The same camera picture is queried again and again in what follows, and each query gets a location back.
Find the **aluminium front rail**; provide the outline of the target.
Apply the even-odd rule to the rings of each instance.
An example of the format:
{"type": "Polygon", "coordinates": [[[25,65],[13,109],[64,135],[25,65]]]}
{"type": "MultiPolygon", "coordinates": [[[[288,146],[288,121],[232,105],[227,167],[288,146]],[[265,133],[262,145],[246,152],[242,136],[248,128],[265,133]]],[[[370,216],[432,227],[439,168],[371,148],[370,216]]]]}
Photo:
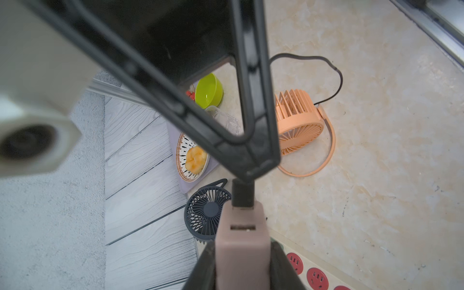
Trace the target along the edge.
{"type": "Polygon", "coordinates": [[[460,66],[464,65],[464,2],[391,1],[460,66]]]}

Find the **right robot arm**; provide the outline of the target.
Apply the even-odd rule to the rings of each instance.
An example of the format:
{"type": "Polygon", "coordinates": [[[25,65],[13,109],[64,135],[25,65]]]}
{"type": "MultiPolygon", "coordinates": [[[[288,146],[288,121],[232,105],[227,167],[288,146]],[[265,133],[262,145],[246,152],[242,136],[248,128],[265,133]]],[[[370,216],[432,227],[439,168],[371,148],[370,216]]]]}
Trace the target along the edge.
{"type": "Polygon", "coordinates": [[[262,1],[26,1],[25,5],[186,133],[236,177],[280,163],[262,1]],[[244,131],[230,133],[186,96],[236,69],[244,131]]]}

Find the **plate with red food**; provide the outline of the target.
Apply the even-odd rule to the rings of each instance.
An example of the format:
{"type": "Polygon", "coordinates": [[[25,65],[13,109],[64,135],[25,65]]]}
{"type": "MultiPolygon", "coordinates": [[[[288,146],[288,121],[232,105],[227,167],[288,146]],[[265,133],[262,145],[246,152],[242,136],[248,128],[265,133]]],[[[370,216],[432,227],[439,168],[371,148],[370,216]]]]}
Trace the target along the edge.
{"type": "Polygon", "coordinates": [[[195,93],[193,91],[186,91],[186,95],[189,99],[195,101],[195,93]]]}

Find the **patterned bowl with yellow food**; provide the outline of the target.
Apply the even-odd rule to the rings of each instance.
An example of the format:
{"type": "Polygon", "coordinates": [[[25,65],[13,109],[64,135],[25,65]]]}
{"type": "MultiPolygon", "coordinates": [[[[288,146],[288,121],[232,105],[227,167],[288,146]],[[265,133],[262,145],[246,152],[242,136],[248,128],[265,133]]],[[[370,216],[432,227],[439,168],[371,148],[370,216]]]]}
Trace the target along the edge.
{"type": "Polygon", "coordinates": [[[209,154],[185,133],[181,133],[176,146],[176,166],[185,182],[194,182],[204,175],[209,165],[209,154]]]}

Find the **green bowl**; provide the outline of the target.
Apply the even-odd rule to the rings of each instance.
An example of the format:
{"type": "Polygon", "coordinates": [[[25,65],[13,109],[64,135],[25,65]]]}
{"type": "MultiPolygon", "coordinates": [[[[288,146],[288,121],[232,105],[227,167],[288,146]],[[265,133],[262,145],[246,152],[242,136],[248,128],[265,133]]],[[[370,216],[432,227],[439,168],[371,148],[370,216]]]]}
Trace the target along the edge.
{"type": "Polygon", "coordinates": [[[224,89],[222,83],[213,74],[203,77],[197,84],[195,90],[195,102],[202,109],[210,106],[218,107],[223,99],[224,89]]]}

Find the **clear plastic cup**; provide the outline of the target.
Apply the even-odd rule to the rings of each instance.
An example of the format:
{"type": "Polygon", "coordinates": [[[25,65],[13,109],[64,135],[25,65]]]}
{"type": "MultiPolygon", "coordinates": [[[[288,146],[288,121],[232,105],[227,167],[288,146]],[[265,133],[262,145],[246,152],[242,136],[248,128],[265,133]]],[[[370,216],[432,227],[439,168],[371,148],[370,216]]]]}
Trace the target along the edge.
{"type": "Polygon", "coordinates": [[[233,116],[227,114],[216,106],[209,106],[205,109],[205,112],[215,119],[222,127],[226,128],[226,130],[228,130],[231,134],[241,134],[241,128],[238,120],[233,116]]]}

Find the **beige power strip red sockets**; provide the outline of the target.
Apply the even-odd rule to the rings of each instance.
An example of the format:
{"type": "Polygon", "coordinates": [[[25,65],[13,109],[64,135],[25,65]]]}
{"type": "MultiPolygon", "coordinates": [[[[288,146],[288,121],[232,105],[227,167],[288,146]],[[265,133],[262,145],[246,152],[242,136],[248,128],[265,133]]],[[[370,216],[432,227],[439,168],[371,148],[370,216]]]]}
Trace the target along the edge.
{"type": "Polygon", "coordinates": [[[368,287],[270,229],[307,290],[366,290],[368,287]]]}

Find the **pink plug adapter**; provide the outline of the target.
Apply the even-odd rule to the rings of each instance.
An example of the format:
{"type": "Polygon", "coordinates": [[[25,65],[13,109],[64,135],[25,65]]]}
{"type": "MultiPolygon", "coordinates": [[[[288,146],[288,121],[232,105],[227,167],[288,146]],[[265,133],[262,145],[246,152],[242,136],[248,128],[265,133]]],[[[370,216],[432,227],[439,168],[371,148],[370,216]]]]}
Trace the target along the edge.
{"type": "Polygon", "coordinates": [[[271,239],[263,205],[224,204],[215,238],[217,290],[269,290],[271,239]]]}

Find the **orange desk fan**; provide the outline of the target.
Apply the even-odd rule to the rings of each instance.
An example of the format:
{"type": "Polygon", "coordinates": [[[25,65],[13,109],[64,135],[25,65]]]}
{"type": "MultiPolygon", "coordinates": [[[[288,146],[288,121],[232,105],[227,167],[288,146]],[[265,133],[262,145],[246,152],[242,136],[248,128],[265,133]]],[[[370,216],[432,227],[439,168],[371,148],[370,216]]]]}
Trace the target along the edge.
{"type": "Polygon", "coordinates": [[[323,170],[331,161],[336,148],[335,129],[325,110],[314,105],[309,94],[301,89],[290,89],[274,95],[275,116],[277,120],[281,156],[295,153],[315,141],[328,129],[331,136],[331,148],[324,162],[308,174],[297,175],[287,171],[283,166],[281,172],[295,178],[313,176],[323,170]]]}

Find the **right aluminium frame post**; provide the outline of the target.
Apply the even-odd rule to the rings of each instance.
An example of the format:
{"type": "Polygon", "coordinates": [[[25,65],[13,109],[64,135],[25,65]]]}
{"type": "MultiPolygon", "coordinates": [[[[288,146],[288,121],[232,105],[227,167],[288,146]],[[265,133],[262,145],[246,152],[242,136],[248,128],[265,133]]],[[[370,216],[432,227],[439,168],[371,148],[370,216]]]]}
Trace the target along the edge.
{"type": "Polygon", "coordinates": [[[138,95],[126,88],[117,87],[101,80],[93,79],[88,85],[87,91],[103,95],[105,97],[116,98],[124,102],[133,103],[139,106],[151,107],[138,95]]]}

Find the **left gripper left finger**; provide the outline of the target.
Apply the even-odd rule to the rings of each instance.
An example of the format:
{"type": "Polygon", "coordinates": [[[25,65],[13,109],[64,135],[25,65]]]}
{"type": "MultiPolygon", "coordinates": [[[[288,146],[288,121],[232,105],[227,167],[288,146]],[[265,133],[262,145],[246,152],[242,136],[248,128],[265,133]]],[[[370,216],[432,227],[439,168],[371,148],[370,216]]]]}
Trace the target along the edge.
{"type": "Polygon", "coordinates": [[[215,250],[204,250],[182,289],[215,290],[215,262],[215,250]]]}

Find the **black desk fan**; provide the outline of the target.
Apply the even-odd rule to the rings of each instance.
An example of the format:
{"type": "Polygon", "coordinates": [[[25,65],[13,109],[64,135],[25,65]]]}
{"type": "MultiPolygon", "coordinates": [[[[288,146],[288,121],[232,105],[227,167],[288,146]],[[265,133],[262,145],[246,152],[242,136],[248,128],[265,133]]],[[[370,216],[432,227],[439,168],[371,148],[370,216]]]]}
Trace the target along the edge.
{"type": "Polygon", "coordinates": [[[185,225],[202,244],[215,240],[222,208],[232,198],[231,193],[225,189],[227,182],[223,178],[199,188],[185,206],[185,225]]]}

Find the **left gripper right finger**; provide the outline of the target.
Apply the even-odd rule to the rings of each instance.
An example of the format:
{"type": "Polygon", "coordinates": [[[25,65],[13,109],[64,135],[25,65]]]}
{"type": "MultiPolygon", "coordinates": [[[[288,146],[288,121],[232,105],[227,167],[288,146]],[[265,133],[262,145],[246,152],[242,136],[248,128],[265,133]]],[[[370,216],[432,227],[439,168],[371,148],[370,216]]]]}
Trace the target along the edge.
{"type": "Polygon", "coordinates": [[[272,290],[306,289],[276,241],[271,242],[270,281],[272,290]]]}

